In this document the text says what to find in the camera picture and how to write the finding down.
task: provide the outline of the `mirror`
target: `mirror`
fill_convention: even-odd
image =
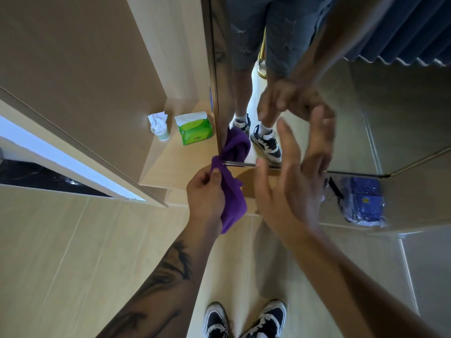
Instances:
[[[305,151],[318,104],[336,119],[331,173],[388,177],[450,150],[451,0],[202,3],[219,148],[233,126],[252,143],[227,163],[279,167],[279,117]]]

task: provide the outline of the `blue curtain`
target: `blue curtain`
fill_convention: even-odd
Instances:
[[[395,0],[375,29],[345,57],[450,65],[451,0]]]

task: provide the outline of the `tattooed arm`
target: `tattooed arm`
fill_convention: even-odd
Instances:
[[[97,338],[186,336],[211,247],[222,229],[221,180],[221,172],[216,169],[210,174],[207,166],[189,182],[188,224]]]

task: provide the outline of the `tattoo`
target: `tattoo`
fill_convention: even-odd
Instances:
[[[139,305],[144,298],[155,292],[171,289],[184,280],[190,280],[192,276],[191,261],[189,255],[184,251],[186,248],[183,240],[174,242],[166,251],[158,266],[150,274],[148,279],[133,295],[123,309],[110,321],[110,323],[99,333],[97,338],[116,337],[125,332],[138,331],[139,323],[150,320],[148,313],[133,311],[135,305]],[[156,337],[169,322],[180,315],[181,310],[173,311],[162,324],[154,323],[157,328],[148,337]]]

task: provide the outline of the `white sock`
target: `white sock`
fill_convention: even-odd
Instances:
[[[260,137],[263,137],[263,135],[269,134],[271,132],[272,128],[266,128],[262,123],[260,122],[260,126],[258,127],[258,134]]]
[[[235,120],[238,120],[238,121],[241,121],[241,122],[245,122],[246,124],[248,123],[247,115],[245,115],[245,116],[235,116]]]

